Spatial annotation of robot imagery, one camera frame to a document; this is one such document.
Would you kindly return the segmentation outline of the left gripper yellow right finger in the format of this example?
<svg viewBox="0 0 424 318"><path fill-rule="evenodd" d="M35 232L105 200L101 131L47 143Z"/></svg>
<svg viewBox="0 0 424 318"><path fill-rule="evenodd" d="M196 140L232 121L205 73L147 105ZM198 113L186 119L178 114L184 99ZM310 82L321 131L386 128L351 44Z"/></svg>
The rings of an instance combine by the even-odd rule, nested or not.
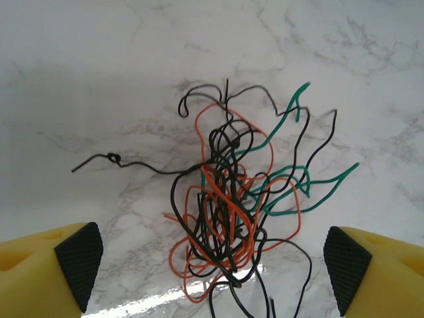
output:
<svg viewBox="0 0 424 318"><path fill-rule="evenodd" d="M423 247L332 226L323 256L341 317L423 316Z"/></svg>

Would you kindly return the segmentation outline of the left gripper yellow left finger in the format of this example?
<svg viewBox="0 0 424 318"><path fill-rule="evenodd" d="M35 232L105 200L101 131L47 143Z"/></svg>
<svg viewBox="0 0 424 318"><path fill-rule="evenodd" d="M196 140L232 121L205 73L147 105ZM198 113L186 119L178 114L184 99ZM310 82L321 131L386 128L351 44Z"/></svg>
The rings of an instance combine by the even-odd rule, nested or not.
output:
<svg viewBox="0 0 424 318"><path fill-rule="evenodd" d="M95 222L1 243L2 317L81 317L103 255Z"/></svg>

